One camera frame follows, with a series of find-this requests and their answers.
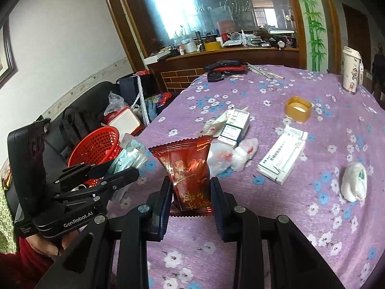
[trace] green logo on tissue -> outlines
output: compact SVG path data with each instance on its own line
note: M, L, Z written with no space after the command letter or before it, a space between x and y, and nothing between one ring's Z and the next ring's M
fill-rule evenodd
M364 176L363 170L361 170L359 172L359 178L361 178L362 180L365 180L365 176Z

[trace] dark door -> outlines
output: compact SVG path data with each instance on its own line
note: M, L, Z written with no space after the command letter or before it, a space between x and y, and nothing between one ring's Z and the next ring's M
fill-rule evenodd
M360 11L342 4L348 31L348 47L361 54L364 68L371 70L370 32L368 18Z

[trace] metal screw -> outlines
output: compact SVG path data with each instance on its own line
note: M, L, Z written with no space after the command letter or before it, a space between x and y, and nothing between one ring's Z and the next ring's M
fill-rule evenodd
M234 211L237 213L244 213L246 212L246 208L242 205L237 205L236 207L234 207Z
M105 221L105 217L103 215L98 215L94 218L94 222L97 224L101 224Z
M280 215L278 217L278 220L283 223L283 224L287 224L289 222L289 218L286 216L286 215Z
M148 212L150 210L150 207L147 204L142 204L138 206L138 211L141 213Z

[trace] red sleeve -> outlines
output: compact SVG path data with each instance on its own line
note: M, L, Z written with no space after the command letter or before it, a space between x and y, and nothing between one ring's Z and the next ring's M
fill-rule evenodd
M53 261L35 252L23 238L19 239L19 247L15 254L0 253L0 266L21 288L33 289Z

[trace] red plastic basket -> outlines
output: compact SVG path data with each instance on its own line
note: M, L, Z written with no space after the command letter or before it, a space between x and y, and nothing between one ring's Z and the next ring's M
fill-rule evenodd
M85 164L102 164L115 159L122 151L119 146L119 131L112 126L99 128L85 137L76 146L68 161L68 167L84 162ZM98 179L86 181L94 186Z

